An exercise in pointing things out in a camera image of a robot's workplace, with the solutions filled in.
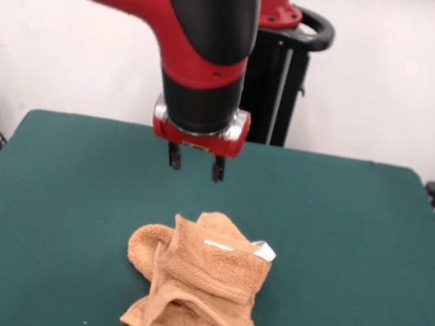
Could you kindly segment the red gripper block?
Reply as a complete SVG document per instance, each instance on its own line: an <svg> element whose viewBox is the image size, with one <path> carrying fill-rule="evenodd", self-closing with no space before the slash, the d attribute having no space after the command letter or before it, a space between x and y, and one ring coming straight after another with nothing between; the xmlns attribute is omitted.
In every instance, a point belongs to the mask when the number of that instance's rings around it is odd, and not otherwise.
<svg viewBox="0 0 435 326"><path fill-rule="evenodd" d="M164 95L160 94L156 100L153 113L153 131L168 143L168 164L172 169L182 168L182 154L180 144L185 144L198 149L207 150L216 154L212 165L213 182L222 182L225 172L226 159L237 157L242 148L251 125L251 114L238 109L233 114L231 124L222 132L199 135L189 133L175 127L168 116Z"/></svg>

